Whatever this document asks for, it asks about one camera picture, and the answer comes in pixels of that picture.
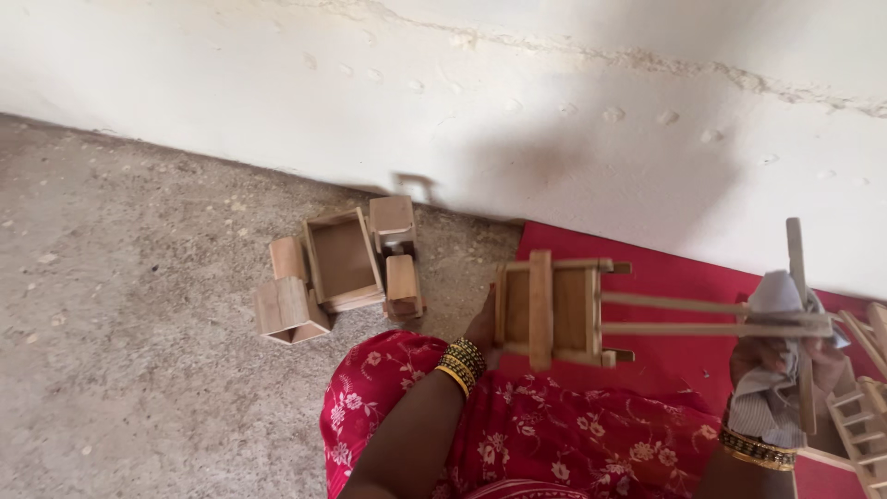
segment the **hand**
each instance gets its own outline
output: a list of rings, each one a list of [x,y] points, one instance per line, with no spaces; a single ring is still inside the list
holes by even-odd
[[[465,339],[475,344],[478,350],[487,359],[490,366],[493,350],[493,338],[496,335],[496,285],[490,285],[487,293],[487,301],[483,302],[483,309],[468,324],[465,330]]]
[[[830,342],[822,341],[822,338],[802,338],[801,347],[813,361],[813,384],[828,395],[835,389],[844,372],[844,354]],[[787,350],[785,340],[781,338],[740,338],[730,356],[730,379],[733,387],[746,373],[758,366],[784,373],[786,365],[780,353]]]

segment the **bangle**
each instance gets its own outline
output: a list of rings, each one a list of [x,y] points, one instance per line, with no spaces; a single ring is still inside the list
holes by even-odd
[[[464,337],[447,346],[446,351],[437,362],[437,367],[450,375],[465,393],[465,398],[474,390],[477,380],[483,376],[487,363],[480,350]]]
[[[437,366],[435,369],[441,370],[441,371],[445,372],[446,374],[450,375],[450,377],[452,377],[453,379],[455,379],[456,383],[459,384],[459,387],[461,387],[462,391],[465,393],[465,398],[466,399],[468,398],[468,394],[471,392],[468,390],[468,387],[465,386],[465,382],[462,381],[462,378],[459,377],[459,375],[452,372],[452,370],[450,370],[450,368],[448,368],[446,366]]]
[[[797,449],[765,444],[733,432],[726,426],[721,426],[718,441],[724,446],[725,452],[745,463],[756,464],[776,471],[795,469]]]

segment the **cloth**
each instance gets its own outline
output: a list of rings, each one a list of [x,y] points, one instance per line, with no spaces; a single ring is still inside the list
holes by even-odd
[[[330,380],[320,417],[331,499],[385,415],[434,369],[446,346],[392,330],[351,349]],[[466,497],[503,479],[554,483],[593,497],[691,497],[719,425],[695,392],[657,399],[625,390],[569,392],[544,376],[509,379],[488,371],[462,411],[433,497]]]
[[[807,290],[807,296],[807,303],[802,304],[788,272],[770,272],[749,297],[749,308],[753,313],[824,313],[822,303],[811,289]],[[833,341],[838,348],[849,344],[843,334]],[[770,445],[800,448],[805,445],[805,436],[798,425],[797,391],[785,391],[797,384],[800,344],[797,339],[786,339],[785,345],[788,351],[781,355],[786,364],[785,373],[754,368],[736,384],[727,426],[742,435],[760,437]]]

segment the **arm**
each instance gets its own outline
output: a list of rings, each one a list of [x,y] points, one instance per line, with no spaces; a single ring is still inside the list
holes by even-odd
[[[487,356],[492,349],[493,289],[465,338]],[[391,409],[367,442],[340,499],[426,498],[450,452],[465,394],[440,370],[419,380]]]
[[[813,360],[813,381],[816,384],[817,417],[820,424],[828,420],[825,406],[826,396],[835,388],[844,370],[844,354],[834,346],[820,339],[805,339],[805,350]],[[730,357],[730,377],[734,386],[747,372],[757,366],[773,371],[784,371],[785,363],[780,352],[784,351],[782,340],[743,338],[736,345]],[[793,471],[768,470],[753,463],[745,463],[724,451],[718,444],[705,467],[702,483],[693,495],[694,499],[782,499],[797,497],[795,473]]]

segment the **grey cloth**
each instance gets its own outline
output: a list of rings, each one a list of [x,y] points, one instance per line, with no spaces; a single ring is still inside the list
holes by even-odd
[[[789,273],[770,272],[749,297],[749,308],[753,313],[821,312],[819,299],[812,292],[808,291],[807,295],[812,299],[808,299],[807,306],[802,306]],[[743,376],[733,393],[727,426],[742,435],[760,437],[770,445],[800,448],[805,444],[805,435],[798,426],[798,397],[782,392],[797,383],[799,343],[796,339],[785,342],[789,349],[782,355],[786,374],[754,368]]]

